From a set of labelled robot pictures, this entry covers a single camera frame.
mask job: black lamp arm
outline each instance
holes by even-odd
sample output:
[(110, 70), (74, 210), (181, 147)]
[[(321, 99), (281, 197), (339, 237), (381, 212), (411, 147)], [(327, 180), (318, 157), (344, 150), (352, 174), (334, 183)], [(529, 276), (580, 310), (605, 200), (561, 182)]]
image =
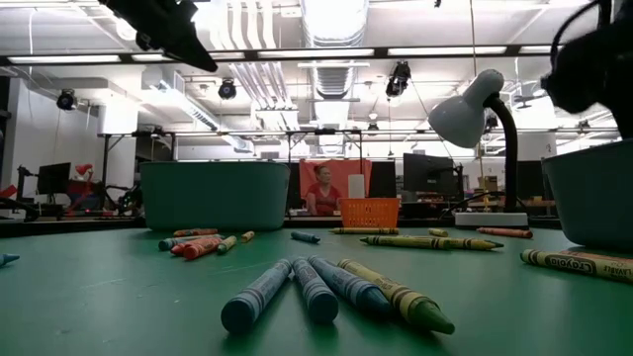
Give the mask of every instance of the black lamp arm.
[(484, 106), (491, 108), (503, 125), (505, 137), (505, 207), (506, 213), (516, 211), (516, 174), (518, 159), (518, 134), (512, 113), (499, 98), (498, 93), (491, 95), (484, 102)]

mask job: orange basket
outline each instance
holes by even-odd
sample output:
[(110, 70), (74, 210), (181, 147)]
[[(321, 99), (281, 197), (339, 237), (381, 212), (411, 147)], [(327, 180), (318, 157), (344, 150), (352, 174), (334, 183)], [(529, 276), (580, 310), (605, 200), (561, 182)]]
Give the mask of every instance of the orange basket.
[(398, 198), (341, 199), (344, 227), (398, 227)]

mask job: plastic bin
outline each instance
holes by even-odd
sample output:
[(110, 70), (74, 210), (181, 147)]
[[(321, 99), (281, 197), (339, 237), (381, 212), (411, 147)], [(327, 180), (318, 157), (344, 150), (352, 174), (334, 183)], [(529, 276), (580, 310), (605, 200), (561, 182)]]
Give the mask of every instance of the plastic bin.
[(341, 199), (345, 227), (398, 227), (398, 198)]
[(631, 157), (633, 139), (625, 139), (543, 161), (569, 241), (633, 250)]
[(271, 230), (284, 223), (290, 169), (272, 162), (151, 162), (140, 166), (147, 226)]

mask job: desk lamp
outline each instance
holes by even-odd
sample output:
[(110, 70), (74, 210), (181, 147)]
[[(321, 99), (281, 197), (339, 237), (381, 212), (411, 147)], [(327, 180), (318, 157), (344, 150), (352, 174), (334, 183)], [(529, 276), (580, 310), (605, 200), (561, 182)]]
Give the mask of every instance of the desk lamp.
[(484, 111), (492, 109), (503, 124), (505, 136), (505, 207), (503, 213), (457, 213), (457, 227), (525, 228), (527, 214), (516, 210), (516, 160), (518, 139), (512, 114), (499, 98), (503, 75), (488, 69), (480, 73), (463, 95), (439, 104), (428, 115), (428, 123), (442, 138), (464, 148), (479, 143), (486, 119)]

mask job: red shirt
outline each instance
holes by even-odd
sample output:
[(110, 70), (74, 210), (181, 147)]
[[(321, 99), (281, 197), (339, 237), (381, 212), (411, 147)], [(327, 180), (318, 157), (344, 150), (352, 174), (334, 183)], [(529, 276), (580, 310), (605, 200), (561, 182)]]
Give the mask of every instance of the red shirt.
[(329, 193), (327, 196), (320, 190), (320, 184), (313, 184), (308, 189), (308, 194), (314, 194), (316, 200), (316, 214), (319, 216), (331, 216), (334, 215), (334, 211), (338, 208), (336, 204), (341, 197), (338, 189), (333, 186), (329, 186)]

